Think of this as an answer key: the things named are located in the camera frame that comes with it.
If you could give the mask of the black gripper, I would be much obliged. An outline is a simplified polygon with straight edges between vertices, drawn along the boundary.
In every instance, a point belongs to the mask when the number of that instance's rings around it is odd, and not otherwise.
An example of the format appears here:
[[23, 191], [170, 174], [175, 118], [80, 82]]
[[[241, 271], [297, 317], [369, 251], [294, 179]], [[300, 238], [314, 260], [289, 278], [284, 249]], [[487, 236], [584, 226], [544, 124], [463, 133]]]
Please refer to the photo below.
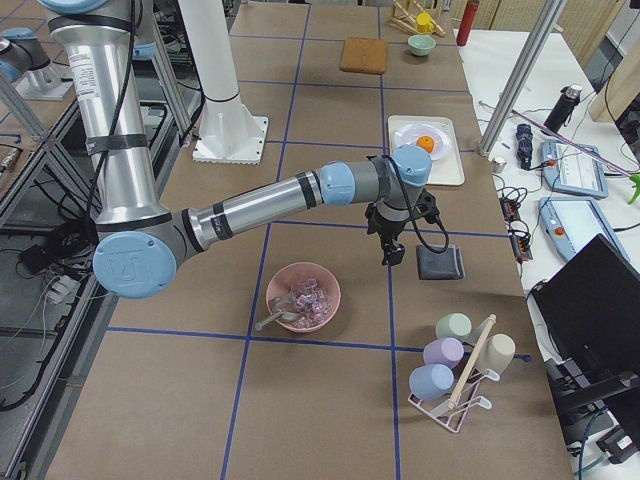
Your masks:
[[401, 197], [397, 206], [385, 200], [370, 203], [365, 211], [368, 234], [377, 234], [383, 251], [382, 265], [402, 263], [405, 247], [398, 242], [400, 233], [407, 223], [425, 219], [428, 223], [440, 225], [440, 212], [435, 196], [423, 188], [414, 202], [406, 202]]

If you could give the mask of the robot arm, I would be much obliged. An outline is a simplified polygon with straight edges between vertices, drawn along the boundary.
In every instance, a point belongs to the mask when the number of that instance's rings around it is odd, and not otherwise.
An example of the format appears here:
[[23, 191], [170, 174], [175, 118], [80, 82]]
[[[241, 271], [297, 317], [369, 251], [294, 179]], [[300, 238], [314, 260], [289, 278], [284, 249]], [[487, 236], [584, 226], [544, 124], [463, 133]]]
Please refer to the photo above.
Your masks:
[[65, 65], [55, 63], [32, 30], [1, 32], [1, 74], [25, 100], [62, 101], [72, 87]]
[[383, 260], [400, 263], [398, 237], [440, 214], [426, 184], [432, 161], [416, 146], [319, 169], [228, 198], [204, 209], [171, 211], [159, 200], [133, 78], [134, 49], [153, 48], [148, 1], [47, 1], [52, 37], [65, 49], [99, 199], [92, 267], [99, 283], [124, 298], [164, 290], [179, 266], [212, 244], [321, 204], [366, 205]]

